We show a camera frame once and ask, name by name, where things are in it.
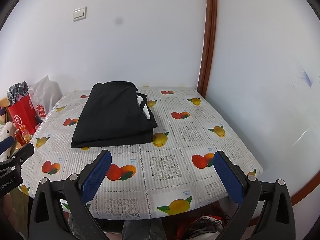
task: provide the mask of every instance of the red shopping bag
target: red shopping bag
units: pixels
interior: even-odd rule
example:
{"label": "red shopping bag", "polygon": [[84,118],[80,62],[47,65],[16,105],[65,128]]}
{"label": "red shopping bag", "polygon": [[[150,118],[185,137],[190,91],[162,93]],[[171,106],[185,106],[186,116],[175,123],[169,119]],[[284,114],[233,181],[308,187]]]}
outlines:
{"label": "red shopping bag", "polygon": [[30,96],[27,95],[13,106],[8,107],[9,113],[17,128],[21,130],[21,127],[25,125],[30,134],[36,132],[36,126],[38,125],[35,117],[36,111],[30,100]]}

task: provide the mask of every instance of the white wall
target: white wall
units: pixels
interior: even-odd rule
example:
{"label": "white wall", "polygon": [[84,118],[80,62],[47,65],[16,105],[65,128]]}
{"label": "white wall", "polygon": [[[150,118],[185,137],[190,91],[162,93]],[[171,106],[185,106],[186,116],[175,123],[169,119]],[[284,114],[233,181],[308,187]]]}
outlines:
{"label": "white wall", "polygon": [[[260,162],[261,181],[282,178],[291,195],[305,185],[320,169],[320,21],[307,1],[218,0],[206,99]],[[297,239],[319,216],[314,194],[294,210]]]}
{"label": "white wall", "polygon": [[[206,0],[20,0],[0,31],[0,97],[49,75],[62,93],[97,82],[196,87]],[[87,18],[73,22],[73,10]]]}

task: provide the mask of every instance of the white light switch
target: white light switch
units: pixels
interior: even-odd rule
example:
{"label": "white light switch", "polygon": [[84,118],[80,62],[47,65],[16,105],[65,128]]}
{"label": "white light switch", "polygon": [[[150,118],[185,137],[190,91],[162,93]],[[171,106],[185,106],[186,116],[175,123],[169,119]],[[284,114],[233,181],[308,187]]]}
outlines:
{"label": "white light switch", "polygon": [[73,21],[79,21],[86,18],[87,7],[75,9],[73,11]]}

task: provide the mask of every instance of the jeans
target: jeans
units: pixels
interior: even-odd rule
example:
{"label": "jeans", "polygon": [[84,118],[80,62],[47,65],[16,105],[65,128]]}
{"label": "jeans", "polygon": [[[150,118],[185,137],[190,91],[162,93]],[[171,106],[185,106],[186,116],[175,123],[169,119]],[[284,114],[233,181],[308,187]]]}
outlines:
{"label": "jeans", "polygon": [[[68,219],[73,235],[84,240],[80,230],[74,224],[72,215]],[[122,229],[122,240],[166,240],[165,232],[160,218],[145,220],[126,220]]]}

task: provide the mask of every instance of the blue textured pad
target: blue textured pad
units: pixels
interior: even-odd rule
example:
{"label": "blue textured pad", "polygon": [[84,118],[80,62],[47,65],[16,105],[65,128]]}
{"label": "blue textured pad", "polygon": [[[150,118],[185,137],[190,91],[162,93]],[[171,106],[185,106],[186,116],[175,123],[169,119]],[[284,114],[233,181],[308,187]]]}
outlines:
{"label": "blue textured pad", "polygon": [[244,198],[242,184],[219,152],[213,156],[213,166],[232,201],[240,206]]}
{"label": "blue textured pad", "polygon": [[4,153],[5,150],[9,149],[14,143],[14,138],[9,136],[8,138],[4,139],[0,142],[0,154]]}
{"label": "blue textured pad", "polygon": [[82,203],[87,203],[93,200],[95,194],[98,191],[103,179],[105,178],[112,162],[111,153],[105,150],[103,157],[100,159],[98,164],[93,168],[90,175],[87,177],[85,182],[82,184]]}

